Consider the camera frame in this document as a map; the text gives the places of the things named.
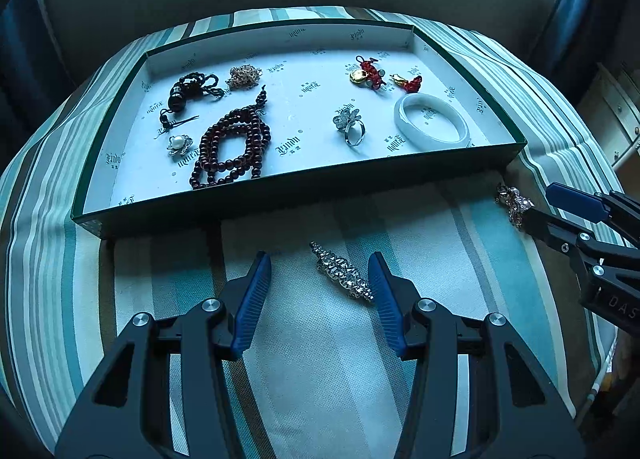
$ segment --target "dark bead bracelet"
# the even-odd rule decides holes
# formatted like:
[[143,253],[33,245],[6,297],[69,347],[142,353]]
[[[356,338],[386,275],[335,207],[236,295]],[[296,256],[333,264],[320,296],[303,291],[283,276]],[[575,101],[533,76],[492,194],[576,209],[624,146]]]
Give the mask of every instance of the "dark bead bracelet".
[[[210,78],[213,78],[213,83],[205,85]],[[162,128],[165,131],[169,131],[175,126],[197,118],[197,116],[193,116],[193,118],[189,118],[188,120],[172,122],[167,115],[182,112],[187,105],[187,100],[198,98],[204,93],[215,96],[216,98],[222,98],[225,95],[225,90],[216,87],[216,85],[218,85],[218,77],[214,74],[205,76],[204,73],[189,73],[188,75],[181,76],[174,86],[171,87],[169,99],[166,103],[169,108],[160,111]]]
[[[251,179],[260,178],[262,168],[262,154],[271,141],[269,126],[258,116],[258,111],[264,109],[267,103],[267,93],[262,91],[255,99],[254,105],[242,109],[234,109],[219,121],[210,126],[200,140],[200,156],[193,165],[193,172],[189,184],[196,188],[204,188],[217,184],[231,183],[240,176],[244,176],[251,169]],[[225,136],[246,136],[244,154],[226,162],[219,162],[218,148]],[[216,180],[216,172],[229,170],[228,176]],[[202,172],[207,173],[207,182],[201,183]]]

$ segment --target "silver jewelry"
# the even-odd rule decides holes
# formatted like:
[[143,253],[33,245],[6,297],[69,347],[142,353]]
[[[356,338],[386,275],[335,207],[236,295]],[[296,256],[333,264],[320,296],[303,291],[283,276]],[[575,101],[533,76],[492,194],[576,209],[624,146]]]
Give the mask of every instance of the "silver jewelry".
[[318,257],[316,267],[334,282],[339,283],[353,298],[364,298],[373,302],[373,292],[369,283],[360,276],[360,272],[343,257],[337,257],[334,252],[322,248],[315,242],[310,242],[311,251]]
[[175,156],[180,154],[184,156],[187,153],[187,149],[193,145],[193,140],[186,134],[180,136],[170,136],[169,145],[166,150],[169,150],[169,156]]
[[258,84],[262,75],[262,69],[255,68],[250,64],[240,67],[232,67],[229,71],[231,78],[226,81],[229,89],[251,89]]
[[[445,116],[457,129],[458,139],[455,142],[444,142],[416,127],[409,118],[407,118],[405,108],[409,106],[421,107],[425,110],[431,109]],[[396,122],[398,130],[404,134],[406,139],[423,152],[462,149],[469,144],[469,127],[465,119],[447,102],[435,96],[421,93],[406,94],[396,102],[396,106],[394,107],[394,121]]]
[[509,222],[518,229],[522,228],[522,214],[534,206],[529,198],[520,195],[516,187],[503,184],[498,185],[495,202],[509,209]]
[[[347,142],[347,145],[350,147],[357,147],[364,140],[364,135],[366,134],[364,123],[361,120],[361,116],[358,114],[360,109],[348,110],[343,109],[340,111],[340,114],[334,116],[334,124],[335,128],[339,131],[344,132],[344,140]],[[360,137],[353,144],[349,139],[349,129],[351,129],[355,124],[360,126]]]

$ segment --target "striped fabric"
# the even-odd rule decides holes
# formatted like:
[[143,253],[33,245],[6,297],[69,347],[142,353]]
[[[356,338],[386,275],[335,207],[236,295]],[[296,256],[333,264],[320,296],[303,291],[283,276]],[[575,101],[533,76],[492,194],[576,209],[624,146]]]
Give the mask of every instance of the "striped fabric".
[[[31,137],[0,179],[0,381],[53,449],[82,386],[138,311],[186,312],[244,275],[255,252],[273,282],[254,344],[226,379],[249,458],[392,457],[412,384],[411,362],[386,346],[375,310],[345,298],[315,271],[309,240],[366,269],[382,251],[456,314],[503,312],[575,415],[597,390],[614,327],[582,309],[566,259],[510,226],[492,199],[494,173],[260,216],[180,235],[99,241],[69,219],[82,163],[118,87],[148,49],[230,26],[304,18],[408,22],[424,30],[500,102],[529,141],[507,183],[548,209],[553,181],[620,190],[577,113],[546,79],[478,33],[415,17],[319,6],[247,10],[141,38],[112,57]],[[611,230],[589,226],[622,244]],[[186,452],[179,357],[171,363],[176,450]],[[466,361],[453,452],[464,449]]]

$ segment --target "blue curtain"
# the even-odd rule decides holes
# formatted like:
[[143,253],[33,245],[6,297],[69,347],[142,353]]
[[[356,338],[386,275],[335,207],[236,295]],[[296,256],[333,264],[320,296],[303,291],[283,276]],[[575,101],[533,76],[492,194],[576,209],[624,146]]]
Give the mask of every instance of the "blue curtain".
[[0,172],[74,89],[38,0],[9,0],[0,14]]
[[576,104],[618,30],[626,0],[556,0],[528,64]]

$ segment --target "cabinet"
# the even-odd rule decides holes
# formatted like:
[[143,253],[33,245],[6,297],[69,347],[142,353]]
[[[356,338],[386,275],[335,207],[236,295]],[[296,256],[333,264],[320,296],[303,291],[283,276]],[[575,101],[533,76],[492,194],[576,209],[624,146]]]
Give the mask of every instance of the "cabinet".
[[620,71],[618,78],[602,64],[577,111],[602,147],[628,194],[640,198],[639,72]]

